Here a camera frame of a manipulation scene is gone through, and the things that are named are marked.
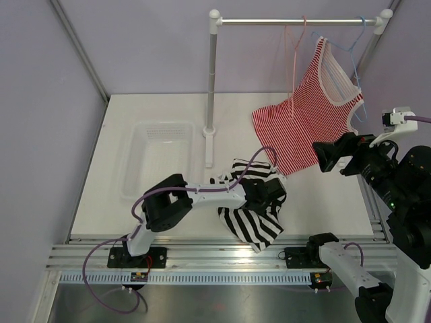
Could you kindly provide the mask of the black white striped tank top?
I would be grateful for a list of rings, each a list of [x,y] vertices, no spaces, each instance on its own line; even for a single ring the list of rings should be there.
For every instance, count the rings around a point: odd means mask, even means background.
[[[249,162],[235,158],[230,170],[211,178],[212,184],[235,182],[242,173],[245,179],[270,180],[269,173],[272,165],[267,162]],[[226,229],[241,242],[247,243],[256,253],[272,245],[275,239],[284,232],[279,221],[279,212],[287,199],[287,195],[271,203],[264,211],[256,213],[246,209],[217,209],[218,217]]]

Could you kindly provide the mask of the pink wire hanger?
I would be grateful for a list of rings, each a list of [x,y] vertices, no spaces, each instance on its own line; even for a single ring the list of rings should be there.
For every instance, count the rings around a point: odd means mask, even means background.
[[[307,18],[305,15],[302,16],[303,19],[303,29],[302,33],[298,38],[295,38],[293,36],[293,33],[289,26],[284,27],[284,54],[285,54],[285,70],[286,70],[286,77],[291,75],[292,76],[292,91],[290,92],[290,97],[288,98],[288,120],[293,121],[294,119],[294,94],[296,90],[296,64],[297,64],[297,57],[298,57],[298,48],[300,47],[300,44],[302,42],[302,38],[305,34],[306,27],[307,27]],[[291,47],[293,49],[293,59],[292,59],[292,66],[291,69],[288,67],[288,54],[289,54],[289,47],[288,47],[288,41],[290,41]]]

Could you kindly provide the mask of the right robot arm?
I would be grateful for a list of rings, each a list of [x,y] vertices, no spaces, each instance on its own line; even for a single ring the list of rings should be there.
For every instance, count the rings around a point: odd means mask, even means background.
[[[361,322],[430,321],[430,148],[415,146],[401,161],[392,140],[375,144],[373,135],[345,133],[332,143],[314,142],[322,172],[350,157],[343,176],[360,175],[389,208],[387,219],[396,247],[395,284],[369,274],[330,233],[310,236],[306,260],[328,266],[354,297]]]

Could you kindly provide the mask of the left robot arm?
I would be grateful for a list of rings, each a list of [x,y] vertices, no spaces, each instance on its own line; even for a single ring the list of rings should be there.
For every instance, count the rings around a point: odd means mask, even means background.
[[[164,248],[153,247],[158,233],[174,228],[193,210],[216,210],[222,223],[255,252],[270,246],[283,232],[278,213],[286,200],[283,178],[239,178],[223,184],[189,184],[173,174],[148,190],[135,205],[136,228],[110,249],[108,268],[160,267],[157,257]]]

